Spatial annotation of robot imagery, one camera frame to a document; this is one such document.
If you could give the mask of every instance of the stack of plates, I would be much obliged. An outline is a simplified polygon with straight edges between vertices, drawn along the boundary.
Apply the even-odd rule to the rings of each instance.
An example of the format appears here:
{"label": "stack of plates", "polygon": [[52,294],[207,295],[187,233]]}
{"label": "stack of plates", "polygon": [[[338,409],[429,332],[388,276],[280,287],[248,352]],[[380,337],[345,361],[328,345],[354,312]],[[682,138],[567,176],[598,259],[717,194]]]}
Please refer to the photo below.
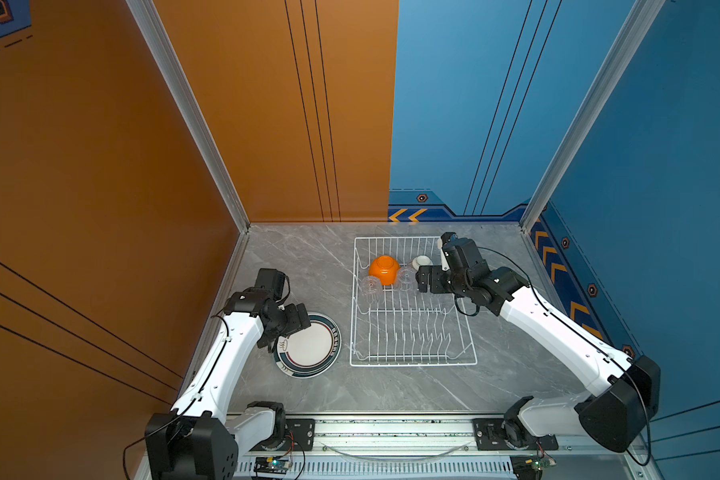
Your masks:
{"label": "stack of plates", "polygon": [[281,336],[275,348],[275,364],[288,376],[308,379],[320,375],[336,360],[342,336],[333,320],[309,313],[309,328]]}

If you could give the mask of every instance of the dish rack wire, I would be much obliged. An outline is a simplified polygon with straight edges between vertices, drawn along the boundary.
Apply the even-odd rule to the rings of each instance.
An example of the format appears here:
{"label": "dish rack wire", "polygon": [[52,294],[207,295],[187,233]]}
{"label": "dish rack wire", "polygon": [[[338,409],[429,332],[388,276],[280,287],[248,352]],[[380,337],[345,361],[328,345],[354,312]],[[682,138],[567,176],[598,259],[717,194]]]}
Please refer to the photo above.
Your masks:
{"label": "dish rack wire", "polygon": [[[477,365],[468,318],[452,295],[403,292],[384,286],[376,306],[358,304],[359,281],[375,258],[389,255],[401,266],[426,255],[440,260],[436,236],[360,236],[355,238],[352,282],[352,366]],[[464,310],[463,299],[459,308]]]}

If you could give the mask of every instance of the black mounting plate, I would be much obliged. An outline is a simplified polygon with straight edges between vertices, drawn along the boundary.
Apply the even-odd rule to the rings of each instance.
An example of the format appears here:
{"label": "black mounting plate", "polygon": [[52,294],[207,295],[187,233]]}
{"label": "black mounting plate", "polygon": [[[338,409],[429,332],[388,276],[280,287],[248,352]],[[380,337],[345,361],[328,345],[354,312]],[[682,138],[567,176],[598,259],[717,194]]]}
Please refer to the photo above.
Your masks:
{"label": "black mounting plate", "polygon": [[[315,420],[313,418],[289,418],[286,416],[286,437],[289,433],[293,434],[293,439],[299,446],[304,448],[305,452],[312,451],[315,441]],[[290,445],[288,441],[286,441],[278,451],[288,450],[288,447],[290,447]],[[297,454],[299,450],[299,447],[295,447],[294,454]],[[266,452],[266,450],[259,443],[259,445],[251,448],[251,452]]]}
{"label": "black mounting plate", "polygon": [[[474,440],[478,443],[478,450],[514,450],[514,451],[532,451],[535,447],[528,448],[512,448],[507,443],[507,434],[501,424],[504,423],[503,418],[473,418],[472,429],[474,430]],[[557,438],[554,435],[547,435],[539,438],[539,444],[544,450],[557,450]]]}

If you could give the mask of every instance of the gray marble countertop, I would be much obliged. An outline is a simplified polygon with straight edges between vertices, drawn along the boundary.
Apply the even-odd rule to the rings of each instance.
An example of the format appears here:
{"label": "gray marble countertop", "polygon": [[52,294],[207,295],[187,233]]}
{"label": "gray marble countertop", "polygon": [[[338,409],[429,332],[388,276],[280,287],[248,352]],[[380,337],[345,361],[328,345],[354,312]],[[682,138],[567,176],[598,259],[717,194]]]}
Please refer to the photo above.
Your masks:
{"label": "gray marble countertop", "polygon": [[[293,413],[503,412],[522,396],[549,398],[584,390],[578,379],[538,342],[490,312],[470,318],[476,366],[360,368],[349,365],[352,255],[356,236],[467,236],[522,266],[534,285],[559,304],[533,247],[516,224],[277,224],[253,225],[234,290],[253,284],[259,268],[288,274],[288,302],[333,319],[342,346],[335,363],[311,379],[280,372],[272,354],[255,350],[230,402],[230,413],[249,402],[282,402]],[[484,252],[492,267],[508,265]]]}

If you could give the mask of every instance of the clear glass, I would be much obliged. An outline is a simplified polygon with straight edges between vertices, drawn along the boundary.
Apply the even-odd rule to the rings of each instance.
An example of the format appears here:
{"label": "clear glass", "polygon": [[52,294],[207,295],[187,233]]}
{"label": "clear glass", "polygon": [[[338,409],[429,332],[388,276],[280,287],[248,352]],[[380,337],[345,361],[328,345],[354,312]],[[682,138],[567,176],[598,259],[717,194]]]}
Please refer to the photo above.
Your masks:
{"label": "clear glass", "polygon": [[412,266],[404,266],[398,270],[398,278],[394,282],[394,289],[401,292],[413,292],[418,290],[416,270],[414,270]]}
{"label": "clear glass", "polygon": [[382,299],[382,281],[375,276],[365,276],[358,284],[358,308],[367,312]]}

